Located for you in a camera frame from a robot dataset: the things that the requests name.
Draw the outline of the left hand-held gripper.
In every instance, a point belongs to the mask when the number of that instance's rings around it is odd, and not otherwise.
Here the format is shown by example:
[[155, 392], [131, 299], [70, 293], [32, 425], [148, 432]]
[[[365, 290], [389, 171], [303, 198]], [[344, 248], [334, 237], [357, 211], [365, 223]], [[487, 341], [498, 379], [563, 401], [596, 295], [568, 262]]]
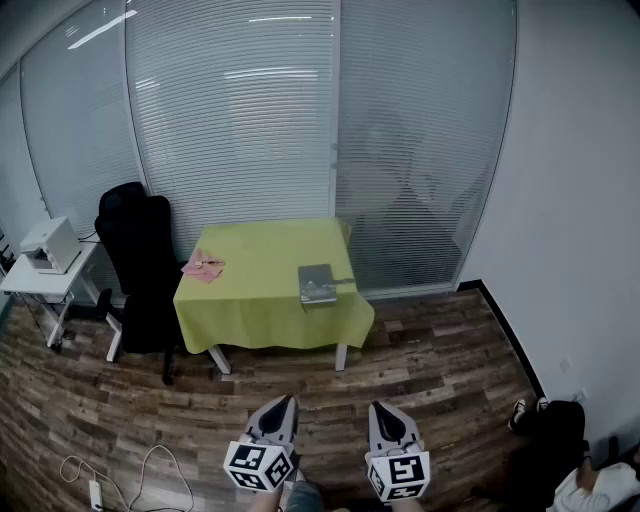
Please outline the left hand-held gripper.
[[229, 443], [223, 463], [236, 487], [273, 493], [293, 477], [298, 416], [297, 399], [290, 395], [272, 399], [251, 415], [249, 433], [243, 433], [237, 441]]

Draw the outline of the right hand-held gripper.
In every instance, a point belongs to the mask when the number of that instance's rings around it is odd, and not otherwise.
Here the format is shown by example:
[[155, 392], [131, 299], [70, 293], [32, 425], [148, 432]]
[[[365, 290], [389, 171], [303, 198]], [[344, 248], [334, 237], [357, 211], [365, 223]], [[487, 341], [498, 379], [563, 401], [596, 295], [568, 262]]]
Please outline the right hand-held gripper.
[[[418, 441], [415, 421], [390, 404], [374, 401], [368, 409], [371, 453], [401, 449]], [[367, 477], [382, 502], [422, 497], [430, 483], [430, 453], [410, 447], [402, 454], [370, 456]]]

